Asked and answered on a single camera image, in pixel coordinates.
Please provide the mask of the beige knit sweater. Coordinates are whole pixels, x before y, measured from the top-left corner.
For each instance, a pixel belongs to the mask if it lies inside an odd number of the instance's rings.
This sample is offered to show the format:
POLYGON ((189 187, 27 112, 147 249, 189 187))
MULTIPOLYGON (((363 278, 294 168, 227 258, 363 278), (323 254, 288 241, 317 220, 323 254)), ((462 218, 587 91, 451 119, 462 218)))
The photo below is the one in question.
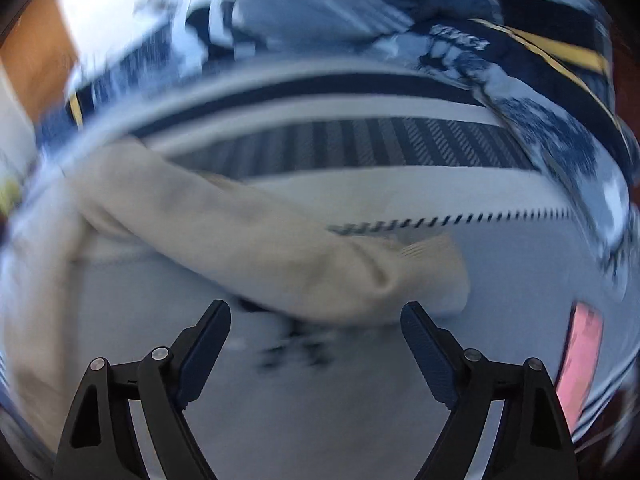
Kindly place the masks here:
POLYGON ((13 215, 2 250, 11 396, 49 450, 70 407, 70 264, 88 229, 137 237, 234 294, 316 323, 387 324, 409 301, 457 313, 470 293, 447 235, 410 245, 337 235, 258 188, 201 177, 136 141, 100 148, 13 215))

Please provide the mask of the pink tag on bed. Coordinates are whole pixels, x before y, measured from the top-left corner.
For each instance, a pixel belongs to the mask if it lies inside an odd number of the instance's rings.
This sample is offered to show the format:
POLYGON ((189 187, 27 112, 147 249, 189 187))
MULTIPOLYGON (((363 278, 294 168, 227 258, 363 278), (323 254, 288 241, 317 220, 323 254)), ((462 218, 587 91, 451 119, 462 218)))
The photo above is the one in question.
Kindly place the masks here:
POLYGON ((555 381, 555 391, 570 431, 577 428, 586 405, 598 366, 602 335, 600 312, 588 304, 576 302, 572 307, 563 359, 555 381))

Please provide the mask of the blue striped bed blanket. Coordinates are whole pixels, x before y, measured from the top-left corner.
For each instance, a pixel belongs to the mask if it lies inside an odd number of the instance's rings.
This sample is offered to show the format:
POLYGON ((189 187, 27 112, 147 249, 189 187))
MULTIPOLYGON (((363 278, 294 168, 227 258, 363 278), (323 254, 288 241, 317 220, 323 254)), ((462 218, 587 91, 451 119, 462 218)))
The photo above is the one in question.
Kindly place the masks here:
MULTIPOLYGON (((246 66, 130 96, 45 148, 25 203, 100 148, 136 141, 201 177, 268 193, 337 235, 410 245, 447 235, 462 255, 463 310, 435 313, 489 359, 559 374, 572 307, 600 312, 599 361, 577 428, 584 445, 637 375, 639 241, 610 264, 562 188, 472 94, 370 62, 246 66)), ((186 417, 225 479, 408 479, 447 411, 387 324, 294 318, 234 294, 137 237, 88 229, 70 264, 70 403, 92 358, 140 358, 215 299, 230 336, 186 417)))

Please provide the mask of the navy yellow floral pillow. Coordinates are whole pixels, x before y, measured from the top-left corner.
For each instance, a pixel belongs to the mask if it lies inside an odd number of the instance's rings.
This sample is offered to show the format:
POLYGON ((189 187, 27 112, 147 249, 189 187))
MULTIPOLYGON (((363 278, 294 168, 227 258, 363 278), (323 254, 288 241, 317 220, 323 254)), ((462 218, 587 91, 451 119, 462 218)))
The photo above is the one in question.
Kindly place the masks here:
POLYGON ((421 64, 468 86, 556 182, 600 250, 627 229, 639 169, 617 117, 606 17, 597 0, 490 0, 498 15, 417 22, 421 64))

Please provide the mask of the orange wooden door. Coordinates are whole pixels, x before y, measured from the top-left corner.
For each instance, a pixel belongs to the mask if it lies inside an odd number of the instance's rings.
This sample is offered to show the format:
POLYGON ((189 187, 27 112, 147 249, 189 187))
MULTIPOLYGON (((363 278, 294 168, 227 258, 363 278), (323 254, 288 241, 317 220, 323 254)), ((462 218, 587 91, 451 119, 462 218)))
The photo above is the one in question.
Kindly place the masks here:
POLYGON ((1 62, 32 122, 64 99, 78 61, 58 0, 32 0, 1 47, 1 62))

